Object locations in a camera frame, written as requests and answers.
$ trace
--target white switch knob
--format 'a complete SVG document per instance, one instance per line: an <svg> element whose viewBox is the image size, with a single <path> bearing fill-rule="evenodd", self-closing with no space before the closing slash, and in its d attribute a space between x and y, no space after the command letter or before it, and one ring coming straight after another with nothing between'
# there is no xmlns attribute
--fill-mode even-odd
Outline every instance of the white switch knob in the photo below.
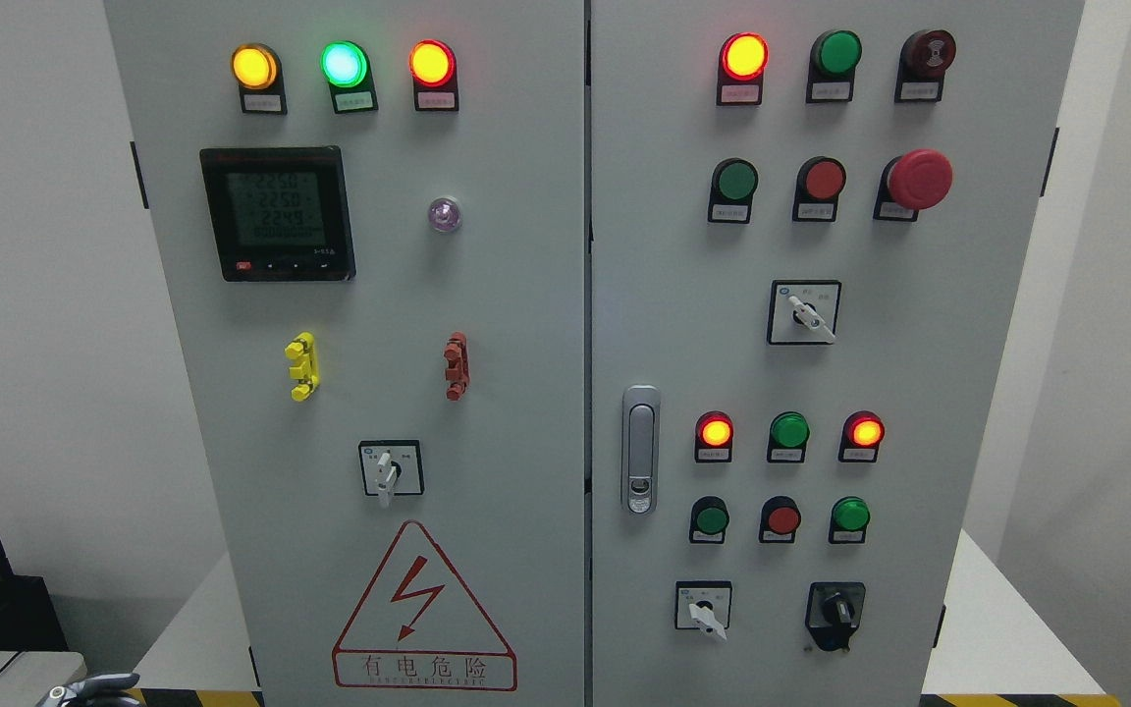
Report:
<svg viewBox="0 0 1131 707"><path fill-rule="evenodd" d="M378 457L378 477L374 486L378 489L378 506L390 508L390 498L396 493L396 482L399 480L399 465L390 460L390 452L383 451Z"/></svg>
<svg viewBox="0 0 1131 707"><path fill-rule="evenodd" d="M836 335L831 334L827 321L811 305L801 301L795 294L788 295L788 303L793 305L793 318L797 319L800 326L808 328L811 334L820 337L827 344L836 344Z"/></svg>
<svg viewBox="0 0 1131 707"><path fill-rule="evenodd" d="M688 607L688 614L692 618L692 622L696 623L697 629L700 629L706 636L714 640L726 641L726 629L723 628L722 622L718 622L718 618L714 614L714 609L709 609L701 603L696 603Z"/></svg>

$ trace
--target yellow indicator light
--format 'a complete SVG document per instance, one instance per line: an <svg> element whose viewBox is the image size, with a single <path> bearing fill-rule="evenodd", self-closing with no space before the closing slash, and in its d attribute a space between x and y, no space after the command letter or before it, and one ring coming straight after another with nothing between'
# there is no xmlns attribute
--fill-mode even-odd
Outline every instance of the yellow indicator light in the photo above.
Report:
<svg viewBox="0 0 1131 707"><path fill-rule="evenodd" d="M732 425L727 421L708 421L701 428L701 442L710 447L723 447L732 439Z"/></svg>
<svg viewBox="0 0 1131 707"><path fill-rule="evenodd" d="M408 70L425 86L443 86L457 72L457 58L442 41L423 40L408 54Z"/></svg>
<svg viewBox="0 0 1131 707"><path fill-rule="evenodd" d="M242 88L264 90L278 80L278 58L265 44L243 44L230 57L230 69Z"/></svg>
<svg viewBox="0 0 1131 707"><path fill-rule="evenodd" d="M861 421L853 425L853 433L849 437L853 438L853 443L857 443L858 447L871 447L872 443L878 443L883 439L883 425L880 424L880 421Z"/></svg>
<svg viewBox="0 0 1131 707"><path fill-rule="evenodd" d="M767 41L760 34L732 36L723 46L723 71L736 80L750 80L767 68Z"/></svg>

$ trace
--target warning sign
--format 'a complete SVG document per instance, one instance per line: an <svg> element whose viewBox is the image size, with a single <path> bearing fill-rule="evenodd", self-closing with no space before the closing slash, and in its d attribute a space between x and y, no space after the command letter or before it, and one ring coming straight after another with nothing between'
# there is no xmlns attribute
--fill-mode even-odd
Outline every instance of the warning sign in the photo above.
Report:
<svg viewBox="0 0 1131 707"><path fill-rule="evenodd" d="M417 520L399 526L333 658L340 688L517 689L517 655Z"/></svg>

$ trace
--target lcd display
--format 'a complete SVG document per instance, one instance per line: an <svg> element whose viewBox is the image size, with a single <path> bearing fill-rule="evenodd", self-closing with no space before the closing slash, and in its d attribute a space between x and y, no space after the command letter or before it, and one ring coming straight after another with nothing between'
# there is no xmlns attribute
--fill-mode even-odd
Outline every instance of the lcd display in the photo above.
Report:
<svg viewBox="0 0 1131 707"><path fill-rule="evenodd" d="M225 174L239 245L326 245L314 173Z"/></svg>

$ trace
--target digital power meter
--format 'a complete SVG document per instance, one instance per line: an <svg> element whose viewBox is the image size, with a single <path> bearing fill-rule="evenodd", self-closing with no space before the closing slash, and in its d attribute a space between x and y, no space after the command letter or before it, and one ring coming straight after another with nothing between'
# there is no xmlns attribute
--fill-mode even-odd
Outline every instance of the digital power meter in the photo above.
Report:
<svg viewBox="0 0 1131 707"><path fill-rule="evenodd" d="M225 279L354 276L339 148L213 147L198 161Z"/></svg>

